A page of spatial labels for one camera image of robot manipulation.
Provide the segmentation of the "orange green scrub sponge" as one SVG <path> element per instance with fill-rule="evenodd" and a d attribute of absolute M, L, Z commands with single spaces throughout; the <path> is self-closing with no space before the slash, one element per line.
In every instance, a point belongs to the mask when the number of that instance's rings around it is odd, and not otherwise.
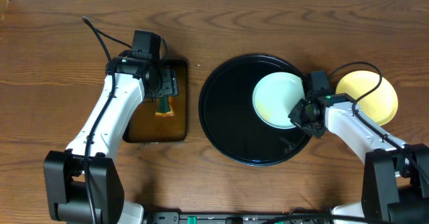
<path fill-rule="evenodd" d="M 157 98 L 156 117 L 172 117 L 174 111 L 171 106 L 170 97 Z"/>

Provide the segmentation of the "mint plate with ketchup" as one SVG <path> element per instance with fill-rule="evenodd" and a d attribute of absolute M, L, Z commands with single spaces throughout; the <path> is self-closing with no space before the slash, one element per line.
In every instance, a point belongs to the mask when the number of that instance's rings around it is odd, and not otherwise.
<path fill-rule="evenodd" d="M 295 128 L 288 115 L 301 99 L 304 99 L 302 79 L 288 72 L 266 75 L 256 84 L 252 95 L 257 116 L 276 129 Z"/>

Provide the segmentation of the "yellow plate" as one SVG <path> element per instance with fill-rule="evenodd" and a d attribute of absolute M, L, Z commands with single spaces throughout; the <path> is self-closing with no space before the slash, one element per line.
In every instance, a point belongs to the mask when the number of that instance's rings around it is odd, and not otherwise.
<path fill-rule="evenodd" d="M 346 93 L 357 99 L 370 91 L 379 82 L 379 75 L 366 70 L 350 72 L 339 80 L 336 94 Z M 398 97 L 395 89 L 385 78 L 380 86 L 358 103 L 360 109 L 378 125 L 390 122 L 398 109 Z"/>

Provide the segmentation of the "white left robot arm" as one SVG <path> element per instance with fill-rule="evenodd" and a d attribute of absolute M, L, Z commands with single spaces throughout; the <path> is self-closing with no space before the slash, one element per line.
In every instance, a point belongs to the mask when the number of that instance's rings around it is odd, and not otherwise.
<path fill-rule="evenodd" d="M 177 76 L 158 61 L 117 56 L 78 135 L 44 160 L 48 210 L 66 223 L 143 223 L 144 208 L 125 200 L 115 158 L 133 112 L 144 101 L 178 94 Z"/>

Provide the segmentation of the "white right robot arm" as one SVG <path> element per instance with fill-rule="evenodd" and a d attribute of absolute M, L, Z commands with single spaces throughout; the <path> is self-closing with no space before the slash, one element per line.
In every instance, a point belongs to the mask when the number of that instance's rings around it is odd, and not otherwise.
<path fill-rule="evenodd" d="M 332 209 L 332 223 L 427 223 L 428 146 L 392 136 L 347 94 L 301 99 L 288 115 L 306 133 L 329 131 L 364 163 L 361 200 Z"/>

